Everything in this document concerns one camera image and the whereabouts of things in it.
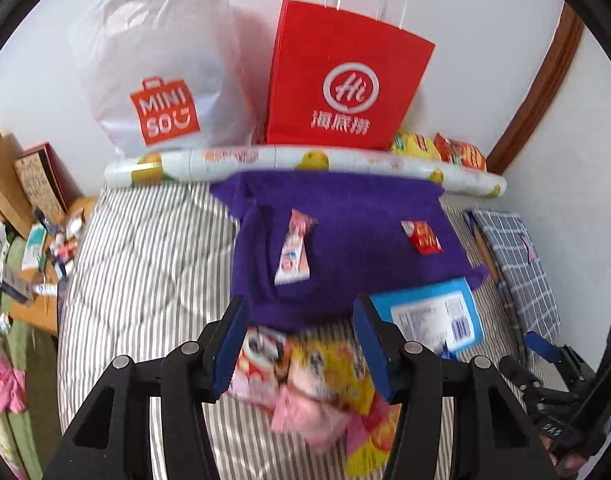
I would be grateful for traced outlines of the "fruit pattern rolled mat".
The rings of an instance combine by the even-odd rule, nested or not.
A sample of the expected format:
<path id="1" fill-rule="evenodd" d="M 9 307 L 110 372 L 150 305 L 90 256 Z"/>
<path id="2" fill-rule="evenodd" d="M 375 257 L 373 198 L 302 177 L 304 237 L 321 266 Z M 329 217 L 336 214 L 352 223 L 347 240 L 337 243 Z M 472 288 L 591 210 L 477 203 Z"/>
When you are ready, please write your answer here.
<path id="1" fill-rule="evenodd" d="M 325 146 L 255 145 L 147 154 L 109 162 L 104 170 L 109 188 L 130 188 L 164 181 L 218 182 L 251 170 L 313 170 L 382 174 L 435 182 L 450 193 L 496 198 L 506 192 L 497 174 L 447 162 L 405 155 L 325 148 Z"/>

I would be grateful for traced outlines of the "orange snack bag by wall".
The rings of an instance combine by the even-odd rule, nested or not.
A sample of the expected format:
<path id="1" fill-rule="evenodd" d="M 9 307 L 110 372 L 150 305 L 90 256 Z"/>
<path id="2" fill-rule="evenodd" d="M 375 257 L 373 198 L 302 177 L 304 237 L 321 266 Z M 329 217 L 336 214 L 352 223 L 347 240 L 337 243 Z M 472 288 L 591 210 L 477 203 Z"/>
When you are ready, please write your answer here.
<path id="1" fill-rule="evenodd" d="M 443 162 L 473 170 L 487 171 L 487 159 L 473 144 L 447 139 L 439 132 L 433 139 Z"/>

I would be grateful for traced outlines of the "pink white candy bar wrapper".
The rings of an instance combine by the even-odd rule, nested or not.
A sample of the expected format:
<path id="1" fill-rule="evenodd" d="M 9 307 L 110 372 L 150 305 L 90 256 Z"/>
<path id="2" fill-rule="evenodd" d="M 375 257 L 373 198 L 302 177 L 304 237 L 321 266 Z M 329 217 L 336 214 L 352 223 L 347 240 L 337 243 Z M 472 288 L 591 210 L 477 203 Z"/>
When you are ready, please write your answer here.
<path id="1" fill-rule="evenodd" d="M 274 285 L 289 285 L 310 278 L 311 271 L 307 261 L 306 238 L 317 225 L 317 220 L 292 209 L 288 231 L 282 246 L 278 270 L 275 272 Z"/>

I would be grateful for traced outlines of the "blue checked cloth bag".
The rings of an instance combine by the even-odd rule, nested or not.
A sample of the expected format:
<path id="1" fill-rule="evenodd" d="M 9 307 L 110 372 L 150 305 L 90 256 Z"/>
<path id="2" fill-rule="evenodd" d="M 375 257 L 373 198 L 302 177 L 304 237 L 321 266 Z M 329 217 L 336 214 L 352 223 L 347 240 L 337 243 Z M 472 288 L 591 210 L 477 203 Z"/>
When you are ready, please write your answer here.
<path id="1" fill-rule="evenodd" d="M 518 361 L 530 367 L 535 353 L 525 343 L 526 333 L 537 333 L 552 344 L 560 332 L 558 307 L 537 248 L 519 214 L 470 209 L 464 217 L 490 252 Z"/>

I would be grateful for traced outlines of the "yellow biscuit snack packet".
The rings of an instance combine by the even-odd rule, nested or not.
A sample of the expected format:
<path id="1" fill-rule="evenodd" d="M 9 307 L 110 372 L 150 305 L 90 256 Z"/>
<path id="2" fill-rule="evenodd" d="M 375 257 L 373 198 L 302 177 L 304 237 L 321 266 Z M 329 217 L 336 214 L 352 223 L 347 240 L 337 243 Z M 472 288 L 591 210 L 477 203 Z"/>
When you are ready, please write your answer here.
<path id="1" fill-rule="evenodd" d="M 374 382 L 356 346 L 348 340 L 310 339 L 292 349 L 288 385 L 339 410 L 367 415 Z"/>

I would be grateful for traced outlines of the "brown door frame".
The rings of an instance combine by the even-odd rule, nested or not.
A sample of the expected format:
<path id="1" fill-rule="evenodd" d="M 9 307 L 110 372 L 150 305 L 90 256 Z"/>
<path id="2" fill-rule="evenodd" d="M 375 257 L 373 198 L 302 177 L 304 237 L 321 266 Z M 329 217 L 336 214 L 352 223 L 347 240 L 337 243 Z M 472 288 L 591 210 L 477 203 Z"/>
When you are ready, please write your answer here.
<path id="1" fill-rule="evenodd" d="M 487 158 L 490 171 L 503 174 L 537 130 L 567 78 L 584 29 L 581 18 L 565 3 L 552 42 L 525 99 Z"/>

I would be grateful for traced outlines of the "small red snack packet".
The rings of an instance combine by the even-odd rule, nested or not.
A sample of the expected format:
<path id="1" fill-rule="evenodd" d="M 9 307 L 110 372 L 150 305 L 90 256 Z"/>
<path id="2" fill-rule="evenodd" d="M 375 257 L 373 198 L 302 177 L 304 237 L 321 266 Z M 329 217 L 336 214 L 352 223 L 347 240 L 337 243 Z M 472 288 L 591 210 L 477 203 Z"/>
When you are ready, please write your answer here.
<path id="1" fill-rule="evenodd" d="M 402 230 L 409 244 L 422 256 L 437 255 L 443 252 L 440 240 L 435 236 L 426 221 L 402 221 Z"/>

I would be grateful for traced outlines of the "white Miniso plastic bag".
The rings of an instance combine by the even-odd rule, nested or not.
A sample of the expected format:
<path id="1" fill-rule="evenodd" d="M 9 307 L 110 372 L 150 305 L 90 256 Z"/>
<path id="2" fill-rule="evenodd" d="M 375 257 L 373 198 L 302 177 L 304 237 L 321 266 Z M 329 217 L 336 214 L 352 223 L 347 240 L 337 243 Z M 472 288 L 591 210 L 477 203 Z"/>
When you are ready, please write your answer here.
<path id="1" fill-rule="evenodd" d="M 86 102 L 119 156 L 254 140 L 228 0 L 102 0 L 69 39 Z"/>

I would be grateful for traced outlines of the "red Haidilao paper bag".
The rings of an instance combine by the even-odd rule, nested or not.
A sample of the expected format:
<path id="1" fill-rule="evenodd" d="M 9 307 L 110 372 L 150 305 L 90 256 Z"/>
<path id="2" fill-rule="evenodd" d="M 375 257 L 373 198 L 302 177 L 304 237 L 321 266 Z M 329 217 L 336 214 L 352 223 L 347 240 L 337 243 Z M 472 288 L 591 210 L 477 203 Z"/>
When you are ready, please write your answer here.
<path id="1" fill-rule="evenodd" d="M 339 4 L 284 0 L 266 142 L 386 151 L 435 46 Z"/>

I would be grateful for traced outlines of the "pink strawberry candy packet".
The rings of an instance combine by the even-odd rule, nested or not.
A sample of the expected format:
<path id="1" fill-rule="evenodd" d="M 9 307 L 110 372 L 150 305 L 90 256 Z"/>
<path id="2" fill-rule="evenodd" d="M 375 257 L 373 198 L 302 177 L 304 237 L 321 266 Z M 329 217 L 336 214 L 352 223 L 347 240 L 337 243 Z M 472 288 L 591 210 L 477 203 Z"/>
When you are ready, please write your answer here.
<path id="1" fill-rule="evenodd" d="M 278 434 L 298 434 L 313 451 L 324 453 L 345 434 L 351 419 L 351 413 L 311 399 L 288 386 L 281 386 L 271 430 Z"/>

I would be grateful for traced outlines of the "brown patterned box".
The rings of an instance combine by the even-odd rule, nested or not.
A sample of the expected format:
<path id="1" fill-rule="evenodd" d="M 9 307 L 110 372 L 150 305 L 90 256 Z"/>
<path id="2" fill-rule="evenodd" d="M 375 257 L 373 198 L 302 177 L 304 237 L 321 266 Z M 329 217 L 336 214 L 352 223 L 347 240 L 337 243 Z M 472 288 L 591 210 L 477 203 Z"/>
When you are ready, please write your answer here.
<path id="1" fill-rule="evenodd" d="M 78 184 L 48 142 L 23 151 L 14 168 L 30 204 L 52 221 L 63 220 L 81 196 Z"/>

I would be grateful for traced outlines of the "blue tissue pack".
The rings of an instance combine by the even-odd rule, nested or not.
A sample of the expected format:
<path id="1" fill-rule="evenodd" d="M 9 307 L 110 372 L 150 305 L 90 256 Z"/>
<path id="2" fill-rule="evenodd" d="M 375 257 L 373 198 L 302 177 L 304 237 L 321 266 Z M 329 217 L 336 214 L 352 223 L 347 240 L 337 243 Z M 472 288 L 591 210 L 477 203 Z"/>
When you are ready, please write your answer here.
<path id="1" fill-rule="evenodd" d="M 473 292 L 465 278 L 371 296 L 380 317 L 441 356 L 484 340 Z"/>

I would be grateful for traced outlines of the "pink floral pillow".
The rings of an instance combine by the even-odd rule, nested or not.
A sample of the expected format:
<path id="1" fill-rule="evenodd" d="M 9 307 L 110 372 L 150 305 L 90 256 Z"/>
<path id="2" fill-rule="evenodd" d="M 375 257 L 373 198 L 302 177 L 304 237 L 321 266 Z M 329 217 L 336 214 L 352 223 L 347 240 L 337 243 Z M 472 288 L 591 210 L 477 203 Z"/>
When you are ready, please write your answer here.
<path id="1" fill-rule="evenodd" d="M 25 409 L 25 373 L 10 364 L 0 337 L 0 455 L 17 479 L 27 479 L 28 474 L 10 429 L 8 414 L 20 414 Z"/>

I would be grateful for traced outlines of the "pink orange fruit snack bag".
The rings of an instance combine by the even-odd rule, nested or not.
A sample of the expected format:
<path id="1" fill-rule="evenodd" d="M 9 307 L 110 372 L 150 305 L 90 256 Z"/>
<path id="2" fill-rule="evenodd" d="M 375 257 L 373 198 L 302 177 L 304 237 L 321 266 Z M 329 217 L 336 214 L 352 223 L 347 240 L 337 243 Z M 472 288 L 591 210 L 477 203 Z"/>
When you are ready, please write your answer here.
<path id="1" fill-rule="evenodd" d="M 376 393 L 367 415 L 355 414 L 345 433 L 345 473 L 363 478 L 386 465 L 397 433 L 401 406 Z"/>

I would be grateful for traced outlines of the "wooden side table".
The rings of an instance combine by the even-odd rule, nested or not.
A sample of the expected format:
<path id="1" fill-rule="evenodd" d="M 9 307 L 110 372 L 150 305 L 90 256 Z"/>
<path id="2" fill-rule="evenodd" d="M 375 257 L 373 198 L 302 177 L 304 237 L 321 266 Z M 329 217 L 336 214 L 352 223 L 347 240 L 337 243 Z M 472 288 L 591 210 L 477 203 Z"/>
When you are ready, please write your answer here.
<path id="1" fill-rule="evenodd" d="M 14 300 L 10 306 L 10 317 L 15 321 L 25 322 L 53 336 L 57 335 L 58 297 L 57 275 L 51 263 L 45 265 L 40 273 L 36 270 L 21 271 L 20 275 L 33 285 L 48 285 L 48 296 L 36 295 L 26 304 Z"/>

